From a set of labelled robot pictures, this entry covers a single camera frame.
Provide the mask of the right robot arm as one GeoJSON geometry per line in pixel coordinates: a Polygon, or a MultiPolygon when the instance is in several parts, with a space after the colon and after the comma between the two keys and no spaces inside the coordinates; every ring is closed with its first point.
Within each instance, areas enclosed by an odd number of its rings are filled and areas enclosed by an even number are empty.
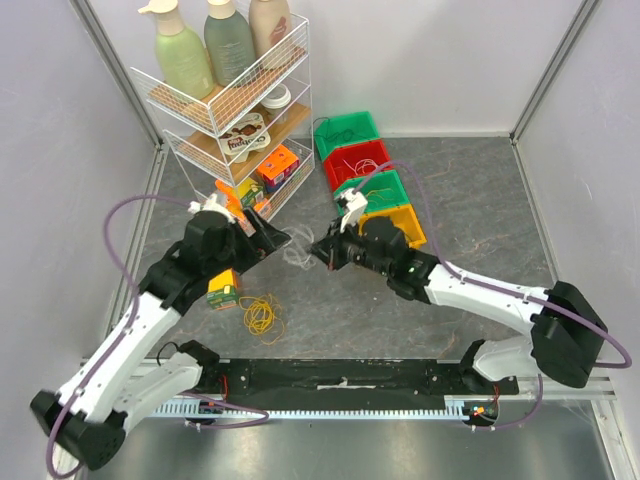
{"type": "Polygon", "coordinates": [[[477,340],[467,349],[457,377],[469,393],[537,373],[580,389],[596,366],[607,327],[570,283],[526,287],[447,267],[437,256],[410,247],[387,217],[374,217],[362,227],[336,220],[309,251],[331,270],[354,264],[384,276],[405,300],[456,308],[516,331],[513,338],[477,340]]]}

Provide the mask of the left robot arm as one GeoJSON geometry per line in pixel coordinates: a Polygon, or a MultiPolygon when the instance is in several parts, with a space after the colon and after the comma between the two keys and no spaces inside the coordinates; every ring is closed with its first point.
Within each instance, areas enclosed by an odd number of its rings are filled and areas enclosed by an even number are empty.
{"type": "Polygon", "coordinates": [[[85,365],[57,390],[41,390],[31,400],[30,410],[48,437],[48,456],[60,447],[79,466],[96,471],[164,402],[218,385],[218,357],[197,342],[180,347],[141,379],[130,377],[151,347],[206,294],[211,279],[226,270],[247,272],[290,237],[251,208],[244,212],[251,234],[223,207],[193,203],[190,210],[183,237],[134,285],[127,311],[85,365]]]}

